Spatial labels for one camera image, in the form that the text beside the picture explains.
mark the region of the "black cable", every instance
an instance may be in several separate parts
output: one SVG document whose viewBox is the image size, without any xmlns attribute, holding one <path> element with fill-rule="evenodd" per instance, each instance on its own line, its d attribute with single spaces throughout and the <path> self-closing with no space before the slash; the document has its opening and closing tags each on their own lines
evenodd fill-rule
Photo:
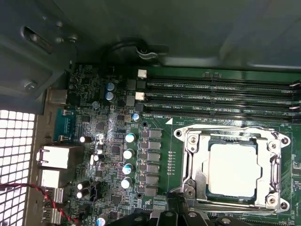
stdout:
<svg viewBox="0 0 301 226">
<path fill-rule="evenodd" d="M 146 41 L 140 38 L 126 38 L 121 41 L 105 46 L 101 50 L 101 54 L 100 54 L 99 75 L 101 75 L 102 72 L 104 72 L 107 65 L 107 59 L 110 53 L 125 47 L 136 47 L 139 51 L 143 53 L 147 52 L 148 50 L 148 44 L 146 43 Z"/>
</svg>

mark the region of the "chip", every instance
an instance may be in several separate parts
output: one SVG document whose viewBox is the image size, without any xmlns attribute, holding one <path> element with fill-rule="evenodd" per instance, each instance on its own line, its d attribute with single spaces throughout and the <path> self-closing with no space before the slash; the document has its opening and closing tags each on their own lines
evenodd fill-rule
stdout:
<svg viewBox="0 0 301 226">
<path fill-rule="evenodd" d="M 127 96 L 127 106 L 135 106 L 135 96 Z"/>
<path fill-rule="evenodd" d="M 127 132 L 126 129 L 119 129 L 119 130 L 118 130 L 118 133 L 126 133 L 126 132 Z"/>
<path fill-rule="evenodd" d="M 137 192 L 140 192 L 140 193 L 144 193 L 144 187 L 138 187 L 137 188 Z"/>
<path fill-rule="evenodd" d="M 99 122 L 96 124 L 96 129 L 97 130 L 104 130 L 104 123 L 103 122 Z"/>
<path fill-rule="evenodd" d="M 119 146 L 112 146 L 112 154 L 119 155 L 120 154 L 120 147 Z"/>
<path fill-rule="evenodd" d="M 140 159 L 147 159 L 147 154 L 140 154 L 140 155 L 139 155 L 139 158 L 140 158 Z"/>
<path fill-rule="evenodd" d="M 159 173 L 159 165 L 149 163 L 147 164 L 146 171 L 148 173 Z"/>
<path fill-rule="evenodd" d="M 141 148 L 148 148 L 148 147 L 149 147 L 149 144 L 146 143 L 146 142 L 142 142 L 142 143 L 140 143 L 140 147 L 141 147 Z"/>
<path fill-rule="evenodd" d="M 154 141 L 149 142 L 149 149 L 160 150 L 160 148 L 161 148 L 160 142 L 154 142 Z"/>
<path fill-rule="evenodd" d="M 81 117 L 82 122 L 90 122 L 90 116 L 89 115 L 83 115 Z"/>
<path fill-rule="evenodd" d="M 117 212 L 110 212 L 109 213 L 109 218 L 110 219 L 117 219 L 118 213 Z"/>
<path fill-rule="evenodd" d="M 158 188 L 156 186 L 146 186 L 145 195 L 146 196 L 157 196 Z"/>
<path fill-rule="evenodd" d="M 146 183 L 148 185 L 157 185 L 159 181 L 159 177 L 157 175 L 147 175 Z"/>
<path fill-rule="evenodd" d="M 145 181 L 145 176 L 138 176 L 139 181 Z"/>
<path fill-rule="evenodd" d="M 137 112 L 143 112 L 143 110 L 144 110 L 144 104 L 137 103 L 135 105 L 135 111 L 137 111 Z"/>
<path fill-rule="evenodd" d="M 137 81 L 137 89 L 145 89 L 146 81 Z"/>
<path fill-rule="evenodd" d="M 141 133 L 141 136 L 142 136 L 142 137 L 149 137 L 148 131 L 142 132 L 142 133 Z"/>
<path fill-rule="evenodd" d="M 112 195 L 111 196 L 111 202 L 114 203 L 115 205 L 118 205 L 122 200 L 122 197 L 119 195 Z"/>
<path fill-rule="evenodd" d="M 126 104 L 124 103 L 124 100 L 119 100 L 117 102 L 117 107 L 124 107 Z"/>
<path fill-rule="evenodd" d="M 150 138 L 161 138 L 162 132 L 160 130 L 150 130 Z"/>
<path fill-rule="evenodd" d="M 135 79 L 127 80 L 127 89 L 128 90 L 136 90 L 136 80 Z"/>
<path fill-rule="evenodd" d="M 147 160 L 148 161 L 159 161 L 160 160 L 160 153 L 148 152 L 147 153 Z"/>
<path fill-rule="evenodd" d="M 103 172 L 102 171 L 96 171 L 95 176 L 99 177 L 99 178 L 102 178 L 103 177 Z"/>
<path fill-rule="evenodd" d="M 124 116 L 124 122 L 131 122 L 131 120 L 132 120 L 132 116 L 130 114 L 126 114 Z"/>
<path fill-rule="evenodd" d="M 117 115 L 117 120 L 124 120 L 124 115 Z"/>
<path fill-rule="evenodd" d="M 140 169 L 140 170 L 146 170 L 146 165 L 140 164 L 140 165 L 139 165 L 139 169 Z"/>
</svg>

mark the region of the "black capacitor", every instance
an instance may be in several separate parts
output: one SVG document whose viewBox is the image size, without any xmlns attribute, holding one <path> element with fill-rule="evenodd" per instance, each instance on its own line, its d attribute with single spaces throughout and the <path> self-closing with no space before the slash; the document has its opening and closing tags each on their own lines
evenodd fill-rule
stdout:
<svg viewBox="0 0 301 226">
<path fill-rule="evenodd" d="M 89 188 L 84 188 L 83 190 L 77 192 L 76 197 L 77 197 L 78 199 L 81 199 L 82 197 L 88 195 L 89 193 L 90 193 Z"/>
<path fill-rule="evenodd" d="M 81 143 L 91 143 L 92 142 L 92 137 L 88 137 L 88 136 L 80 137 L 79 141 Z"/>
<path fill-rule="evenodd" d="M 103 161 L 105 159 L 104 154 L 95 154 L 93 157 L 94 161 Z"/>
<path fill-rule="evenodd" d="M 90 181 L 84 180 L 84 181 L 80 182 L 80 183 L 77 185 L 77 189 L 78 189 L 79 191 L 81 191 L 81 190 L 83 190 L 84 188 L 89 187 L 89 186 L 90 186 Z"/>
</svg>

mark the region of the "metal bracket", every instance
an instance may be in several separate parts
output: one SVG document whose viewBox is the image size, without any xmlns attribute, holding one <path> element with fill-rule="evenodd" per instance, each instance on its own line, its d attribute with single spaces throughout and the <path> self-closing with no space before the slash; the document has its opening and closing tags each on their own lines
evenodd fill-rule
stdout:
<svg viewBox="0 0 301 226">
<path fill-rule="evenodd" d="M 291 140 L 288 136 L 274 129 L 259 126 L 233 127 L 203 124 L 178 128 L 174 131 L 174 136 L 184 143 L 183 181 L 180 188 L 173 189 L 171 192 L 184 193 L 187 199 L 195 199 L 197 202 L 195 207 L 201 202 L 202 205 L 206 205 L 207 211 L 270 214 L 289 209 L 289 203 L 280 198 L 281 148 L 290 145 Z M 216 202 L 207 197 L 208 171 L 204 171 L 204 163 L 210 158 L 209 141 L 219 138 L 226 142 L 225 137 L 256 143 L 257 164 L 262 169 L 262 175 L 256 180 L 256 200 L 252 204 Z"/>
</svg>

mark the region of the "blue capacitor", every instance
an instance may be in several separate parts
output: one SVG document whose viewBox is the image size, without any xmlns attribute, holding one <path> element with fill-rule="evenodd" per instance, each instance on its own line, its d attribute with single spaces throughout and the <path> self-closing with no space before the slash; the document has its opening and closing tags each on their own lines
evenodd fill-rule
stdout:
<svg viewBox="0 0 301 226">
<path fill-rule="evenodd" d="M 107 88 L 108 91 L 115 91 L 115 84 L 113 82 L 109 82 L 106 85 L 106 88 Z"/>
</svg>

